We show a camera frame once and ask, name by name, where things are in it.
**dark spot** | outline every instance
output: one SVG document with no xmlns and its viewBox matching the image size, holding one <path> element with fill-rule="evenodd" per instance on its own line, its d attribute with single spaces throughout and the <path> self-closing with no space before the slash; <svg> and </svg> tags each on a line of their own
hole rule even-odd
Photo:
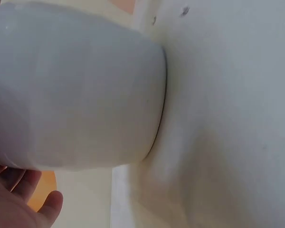
<svg viewBox="0 0 285 228">
<path fill-rule="evenodd" d="M 182 8 L 182 13 L 181 13 L 180 17 L 186 16 L 189 13 L 189 10 L 190 10 L 189 6 Z"/>
<path fill-rule="evenodd" d="M 155 22 L 156 22 L 156 16 L 153 18 L 152 25 L 155 25 Z"/>
</svg>

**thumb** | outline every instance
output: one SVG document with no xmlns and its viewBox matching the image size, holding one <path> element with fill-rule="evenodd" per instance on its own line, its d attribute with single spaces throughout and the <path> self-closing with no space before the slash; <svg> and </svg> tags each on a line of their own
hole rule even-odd
<svg viewBox="0 0 285 228">
<path fill-rule="evenodd" d="M 38 215 L 42 220 L 42 224 L 46 224 L 46 228 L 51 227 L 58 218 L 63 203 L 63 196 L 59 191 L 53 191 L 44 202 L 41 209 L 38 211 Z"/>
</svg>

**white ceramic jar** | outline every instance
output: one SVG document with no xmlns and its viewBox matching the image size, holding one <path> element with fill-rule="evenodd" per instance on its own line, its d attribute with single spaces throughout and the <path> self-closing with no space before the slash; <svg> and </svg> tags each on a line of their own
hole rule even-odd
<svg viewBox="0 0 285 228">
<path fill-rule="evenodd" d="M 165 93 L 162 48 L 75 9 L 0 6 L 0 164 L 85 169 L 141 161 Z"/>
</svg>

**white wall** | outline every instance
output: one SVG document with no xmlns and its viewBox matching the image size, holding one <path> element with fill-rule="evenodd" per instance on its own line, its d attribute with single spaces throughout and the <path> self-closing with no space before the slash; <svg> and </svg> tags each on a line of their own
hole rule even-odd
<svg viewBox="0 0 285 228">
<path fill-rule="evenodd" d="M 285 0 L 137 6 L 168 89 L 149 157 L 114 169 L 112 228 L 285 228 Z"/>
</svg>

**orange background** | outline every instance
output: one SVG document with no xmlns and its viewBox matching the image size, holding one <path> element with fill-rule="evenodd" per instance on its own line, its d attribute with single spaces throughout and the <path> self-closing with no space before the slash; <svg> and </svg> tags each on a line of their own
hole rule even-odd
<svg viewBox="0 0 285 228">
<path fill-rule="evenodd" d="M 48 194 L 54 190 L 57 190 L 55 173 L 53 171 L 42 172 L 41 179 L 32 198 L 28 202 L 28 205 L 34 211 L 38 211 L 46 200 Z"/>
<path fill-rule="evenodd" d="M 114 5 L 116 5 L 121 10 L 133 14 L 135 0 L 110 0 Z"/>
</svg>

